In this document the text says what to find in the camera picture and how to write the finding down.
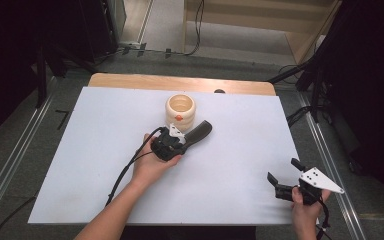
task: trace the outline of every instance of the gray floor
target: gray floor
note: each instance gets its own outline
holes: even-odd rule
[[[162,3],[162,1],[155,0],[154,4],[155,3]],[[156,9],[163,9],[162,6],[154,6]],[[156,30],[159,24],[155,24],[157,20],[152,20],[154,19],[153,16],[161,17],[161,13],[158,13],[156,10],[153,13],[151,12],[150,22],[147,26],[144,40],[148,42],[149,49],[162,48],[161,50],[164,50],[166,47],[169,47],[166,45],[171,44],[170,41],[174,40],[164,40],[163,37],[167,34]],[[228,32],[229,29],[219,29],[218,31]],[[246,29],[235,29],[233,34],[241,31],[246,31]],[[226,42],[219,39],[217,40],[219,43],[215,44],[217,47],[214,47],[214,41],[208,39],[210,38],[208,37],[208,32],[211,31],[203,29],[203,34],[206,34],[203,36],[203,45],[197,53],[197,56],[172,56],[169,59],[164,59],[164,55],[158,53],[145,53],[142,57],[136,57],[135,53],[131,52],[124,56],[111,56],[99,65],[98,68],[103,72],[109,73],[141,73],[265,81],[277,75],[282,66],[293,64],[293,58],[285,48],[285,42],[278,32],[274,33],[274,35],[269,34],[269,32],[262,33],[271,36],[270,38],[267,37],[269,40],[266,47],[261,46],[258,41],[255,42],[254,45],[248,44],[248,46],[252,46],[251,49],[254,49],[253,46],[258,46],[258,48],[261,49],[262,53],[253,57],[250,57],[252,54],[249,54],[249,49],[244,49],[244,46],[247,44],[238,46],[231,41]],[[239,35],[236,35],[236,37],[228,37],[231,35],[227,32],[219,36],[225,36],[225,39],[233,39],[234,41],[239,37]],[[193,38],[188,40],[188,43],[192,46],[194,43]],[[56,110],[71,111],[74,108],[81,88],[88,84],[89,79],[90,75],[83,69],[71,69],[67,73],[66,78],[57,80],[58,87],[54,91],[46,115],[0,201],[0,223],[14,209],[40,189],[66,124],[64,124],[61,130],[57,129],[63,116],[57,113]],[[293,82],[295,78],[291,77],[287,79],[287,81]],[[301,107],[299,93],[294,90],[293,85],[280,82],[275,85],[275,88],[281,99],[285,115],[289,115]],[[32,93],[1,126],[0,171],[34,113],[35,101],[36,93]],[[334,128],[324,120],[321,121],[320,127],[323,130],[325,139],[335,160],[335,165],[344,182],[343,187],[349,193],[355,211],[359,216],[366,238],[384,239],[384,186],[370,176],[357,176],[351,173],[347,166],[347,156],[337,138]],[[324,170],[325,167],[322,163],[320,153],[305,118],[291,127],[291,134],[301,161],[307,166],[317,166],[319,169]],[[331,212],[330,222],[332,225],[328,234],[332,239],[353,239],[344,218],[346,213],[342,212],[335,195],[328,201],[328,206]],[[27,219],[32,207],[33,203],[30,203],[11,218],[2,228],[0,239],[72,239],[83,227],[28,225]],[[290,226],[259,226],[256,235],[257,239],[268,240],[295,238]],[[181,239],[181,234],[174,234],[174,236],[177,236],[175,239]]]

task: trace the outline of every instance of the white board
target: white board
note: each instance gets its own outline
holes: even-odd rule
[[[87,223],[97,215],[143,135],[165,123],[165,102],[180,92],[83,88],[29,223]],[[194,126],[213,125],[177,166],[139,200],[128,220],[141,225],[291,223],[290,202],[275,198],[270,171],[296,185],[298,158],[276,96],[186,92]],[[131,177],[124,176],[117,193]]]

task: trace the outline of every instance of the table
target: table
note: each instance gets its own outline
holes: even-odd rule
[[[212,93],[216,89],[227,94]],[[196,125],[209,120],[213,131],[145,193],[128,224],[290,223],[290,203],[276,199],[266,180],[270,171],[295,185],[300,174],[290,165],[298,156],[270,83],[129,74],[95,74],[82,90],[29,223],[89,222],[144,131],[159,127],[156,119],[165,113],[153,103],[164,105],[167,96],[185,90],[197,103]],[[249,110],[251,118],[235,120]],[[118,191],[130,176],[131,170]]]
[[[183,46],[186,22],[195,21],[201,0],[184,1]],[[327,33],[340,5],[339,0],[206,0],[202,22],[284,31],[300,64]]]

